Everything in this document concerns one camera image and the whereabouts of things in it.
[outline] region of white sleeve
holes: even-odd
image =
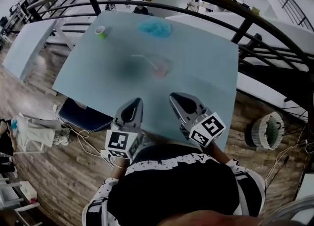
[[[227,162],[226,164],[227,166],[229,166],[231,168],[231,170],[233,171],[234,175],[235,175],[235,179],[237,181],[237,185],[238,185],[238,190],[239,190],[239,207],[235,210],[235,215],[249,215],[248,212],[248,205],[246,203],[246,199],[244,196],[244,192],[241,188],[241,186],[239,185],[239,180],[246,178],[246,175],[249,175],[255,182],[256,186],[258,187],[258,190],[260,191],[260,195],[262,198],[262,202],[261,202],[261,208],[260,208],[260,212],[264,206],[265,203],[265,181],[264,179],[257,174],[256,172],[241,167],[239,166],[239,162],[236,160],[230,160],[229,162]]]
[[[98,189],[82,213],[83,226],[119,226],[118,221],[107,210],[108,195],[118,179],[108,178]]]

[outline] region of patterned sleeve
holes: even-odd
[[[98,189],[82,213],[83,226],[119,226],[118,221],[107,211],[108,195],[118,179],[108,178]]]
[[[241,167],[237,160],[230,160],[226,165],[233,171],[239,191],[240,203],[234,214],[257,217],[265,203],[264,179],[256,172]]]

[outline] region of table surface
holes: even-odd
[[[138,30],[145,21],[171,24],[167,38]],[[95,34],[106,27],[107,38]],[[156,77],[143,58],[170,60],[171,70]],[[140,97],[144,102],[142,129],[185,141],[169,94],[197,96],[227,126],[216,141],[224,149],[236,97],[238,46],[224,38],[181,23],[126,12],[103,11],[77,42],[53,85],[56,91],[102,113],[115,116],[117,109]]]
[[[56,20],[33,22],[20,31],[3,61],[3,65],[17,78],[25,80],[55,23]]]

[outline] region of floor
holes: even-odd
[[[0,63],[5,58],[9,46],[0,52]],[[36,80],[48,87],[52,86],[62,67],[67,48],[48,45],[40,52],[31,73]],[[53,105],[58,108],[65,96],[45,95],[35,87],[19,82],[3,66],[0,67],[0,117],[9,119],[22,112],[41,119],[55,119]],[[225,153],[240,161],[265,177],[274,164],[276,155],[293,146],[299,133],[285,136],[274,151],[248,146],[244,141],[244,131],[248,124],[274,111],[274,108],[250,96],[237,93],[231,129]],[[286,124],[292,124],[289,130],[303,126],[295,118],[282,114]],[[46,148],[43,154],[18,155],[16,161],[19,180],[28,180],[38,192],[40,210],[59,226],[80,226],[81,212],[95,194],[102,182],[108,178],[110,168],[103,159],[85,153],[75,135],[68,146]],[[103,148],[105,131],[90,134],[88,141],[98,150]],[[96,153],[88,146],[86,149]],[[293,149],[287,153],[290,159],[280,170],[266,193],[263,215],[269,215],[282,205],[290,202],[298,188],[303,169],[310,157],[304,148]],[[282,166],[284,157],[275,170]]]

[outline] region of plastic cup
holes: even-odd
[[[103,25],[97,27],[95,29],[95,33],[103,40],[107,37],[107,34],[105,32],[105,27]]]

